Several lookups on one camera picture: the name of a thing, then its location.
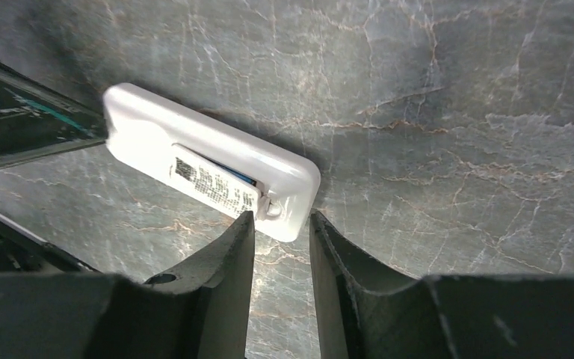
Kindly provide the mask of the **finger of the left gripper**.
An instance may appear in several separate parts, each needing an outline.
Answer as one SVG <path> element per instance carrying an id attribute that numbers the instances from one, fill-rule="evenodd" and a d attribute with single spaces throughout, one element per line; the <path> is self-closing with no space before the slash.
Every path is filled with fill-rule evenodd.
<path id="1" fill-rule="evenodd" d="M 105 142 L 102 114 L 0 61 L 0 168 Z"/>

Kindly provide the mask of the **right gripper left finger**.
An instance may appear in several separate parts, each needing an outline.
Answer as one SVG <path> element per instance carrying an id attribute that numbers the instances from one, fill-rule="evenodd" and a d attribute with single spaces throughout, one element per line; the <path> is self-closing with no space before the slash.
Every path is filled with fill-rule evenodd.
<path id="1" fill-rule="evenodd" d="M 136 283 L 100 272 L 0 271 L 0 358 L 243 358 L 255 228 Z"/>

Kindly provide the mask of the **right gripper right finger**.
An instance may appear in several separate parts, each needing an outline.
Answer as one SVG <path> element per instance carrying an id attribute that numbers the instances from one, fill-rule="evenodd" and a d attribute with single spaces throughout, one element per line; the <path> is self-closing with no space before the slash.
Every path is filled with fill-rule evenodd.
<path id="1" fill-rule="evenodd" d="M 415 279 L 320 212 L 309 230 L 323 358 L 574 358 L 574 275 Z"/>

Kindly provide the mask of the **white battery cover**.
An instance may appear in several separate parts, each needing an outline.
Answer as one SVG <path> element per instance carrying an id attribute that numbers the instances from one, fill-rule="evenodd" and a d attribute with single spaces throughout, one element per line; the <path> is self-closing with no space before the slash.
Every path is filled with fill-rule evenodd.
<path id="1" fill-rule="evenodd" d="M 262 194 L 256 186 L 180 144 L 171 146 L 171 154 L 168 185 L 232 218 L 258 212 Z"/>

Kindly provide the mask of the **blue battery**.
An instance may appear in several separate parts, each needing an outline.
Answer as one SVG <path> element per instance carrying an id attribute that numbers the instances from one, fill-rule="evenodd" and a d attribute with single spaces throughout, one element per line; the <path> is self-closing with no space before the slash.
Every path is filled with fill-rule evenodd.
<path id="1" fill-rule="evenodd" d="M 249 176 L 247 176 L 247 175 L 245 175 L 245 174 L 242 174 L 242 173 L 240 173 L 240 172 L 238 172 L 238 171 L 236 171 L 236 170 L 233 170 L 232 168 L 227 167 L 226 165 L 222 165 L 220 162 L 216 162 L 216 161 L 214 161 L 214 160 L 212 160 L 212 159 L 208 159 L 208 161 L 211 162 L 212 164 L 218 166 L 219 168 L 221 168 L 221 169 L 223 169 L 223 170 L 229 172 L 230 174 L 232 174 L 233 176 L 239 178 L 240 180 L 242 180 L 242 181 L 244 181 L 244 182 L 246 182 L 246 183 L 251 184 L 252 186 L 256 186 L 256 185 L 257 185 L 257 181 L 256 181 L 255 179 L 253 179 L 253 178 L 251 178 L 251 177 L 249 177 Z"/>

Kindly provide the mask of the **white remote control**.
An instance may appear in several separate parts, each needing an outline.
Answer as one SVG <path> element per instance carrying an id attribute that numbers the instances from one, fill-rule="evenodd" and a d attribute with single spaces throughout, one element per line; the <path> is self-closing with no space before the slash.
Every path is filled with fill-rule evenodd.
<path id="1" fill-rule="evenodd" d="M 109 87 L 102 100 L 106 145 L 118 161 L 168 185 L 171 146 L 180 144 L 257 181 L 258 231 L 279 242 L 298 237 L 321 183 L 312 161 L 130 83 Z"/>

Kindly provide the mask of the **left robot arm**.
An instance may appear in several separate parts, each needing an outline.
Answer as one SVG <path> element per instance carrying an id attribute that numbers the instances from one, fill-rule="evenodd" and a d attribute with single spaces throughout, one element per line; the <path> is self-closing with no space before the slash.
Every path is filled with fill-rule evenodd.
<path id="1" fill-rule="evenodd" d="M 101 114 L 0 61 L 0 168 L 96 146 L 107 138 Z M 0 271 L 94 270 L 0 213 Z"/>

